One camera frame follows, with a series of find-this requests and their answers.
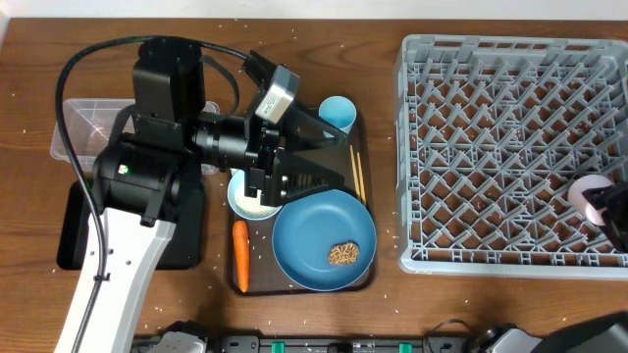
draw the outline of carrot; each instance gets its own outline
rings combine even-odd
[[[248,290],[249,275],[249,251],[248,251],[248,228],[245,221],[235,221],[234,223],[234,252],[235,263],[237,264],[237,283],[239,289],[246,293]]]

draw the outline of blue cup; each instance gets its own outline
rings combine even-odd
[[[333,96],[321,103],[318,109],[318,116],[342,132],[349,134],[353,123],[355,123],[357,111],[355,110],[355,105],[350,100],[340,96]],[[330,134],[324,133],[325,137],[332,137]]]

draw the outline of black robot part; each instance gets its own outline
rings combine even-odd
[[[203,112],[203,63],[232,85],[236,104],[225,115]],[[251,52],[243,69],[258,85],[245,117],[231,114],[238,102],[234,78],[217,62],[203,57],[196,41],[160,37],[143,43],[133,68],[135,104],[122,110],[107,147],[94,163],[92,191],[100,212],[115,207],[156,220],[176,223],[179,206],[198,189],[201,164],[221,171],[244,170],[245,194],[280,206],[312,193],[342,188],[344,177],[292,152],[346,147],[346,134],[297,101],[277,124],[254,112],[270,88],[277,66]],[[133,133],[123,132],[132,119]],[[305,126],[318,131],[304,136]],[[333,137],[325,138],[321,131]]]

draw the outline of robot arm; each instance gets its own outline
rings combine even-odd
[[[251,53],[243,68],[259,88],[248,115],[232,116],[237,104],[229,114],[208,115],[202,112],[203,62],[225,75],[237,102],[233,77],[202,57],[200,42],[141,38],[145,42],[133,68],[135,104],[116,118],[110,142],[94,163],[93,186],[85,191],[93,194],[92,212],[98,213],[104,241],[97,236],[100,226],[90,219],[87,251],[58,353],[130,350],[148,284],[182,216],[180,206],[201,181],[201,163],[221,171],[244,170],[245,194],[256,196],[261,190],[265,205],[283,205],[344,184],[339,173],[290,154],[347,142],[344,132],[294,100],[298,76]],[[64,69],[61,88],[68,73]],[[127,119],[132,119],[134,133],[122,133]],[[60,131],[67,133],[61,124]],[[303,136],[301,128],[307,124],[320,137]],[[322,138],[321,131],[333,137]],[[104,259],[101,242],[106,244]],[[105,264],[104,275],[95,277],[100,264]],[[91,315],[85,326],[86,313]]]

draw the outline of green connector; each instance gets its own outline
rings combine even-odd
[[[399,343],[399,353],[412,353],[412,344]]]
[[[273,353],[284,353],[286,344],[283,342],[273,342]]]

